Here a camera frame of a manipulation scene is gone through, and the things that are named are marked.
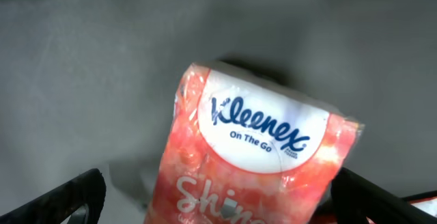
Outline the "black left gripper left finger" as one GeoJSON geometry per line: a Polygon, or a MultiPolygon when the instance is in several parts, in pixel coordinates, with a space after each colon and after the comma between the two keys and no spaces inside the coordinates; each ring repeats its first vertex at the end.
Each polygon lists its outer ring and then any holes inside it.
{"type": "Polygon", "coordinates": [[[1,224],[97,224],[107,186],[102,173],[90,169],[21,207],[1,216],[1,224]]]}

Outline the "small red packet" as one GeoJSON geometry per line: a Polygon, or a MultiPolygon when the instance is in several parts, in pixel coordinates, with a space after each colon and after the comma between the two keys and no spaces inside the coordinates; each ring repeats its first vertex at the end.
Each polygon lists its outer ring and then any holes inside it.
{"type": "MultiPolygon", "coordinates": [[[[419,193],[402,197],[401,199],[407,201],[415,208],[436,217],[436,191],[419,193]]],[[[316,210],[309,224],[337,224],[337,217],[335,216],[331,200],[328,200],[316,210]]]]}

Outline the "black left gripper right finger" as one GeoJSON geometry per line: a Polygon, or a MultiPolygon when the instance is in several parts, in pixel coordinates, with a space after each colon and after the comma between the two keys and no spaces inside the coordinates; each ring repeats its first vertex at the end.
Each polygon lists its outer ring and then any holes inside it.
{"type": "Polygon", "coordinates": [[[338,224],[436,224],[436,217],[343,168],[331,184],[338,224]]]}

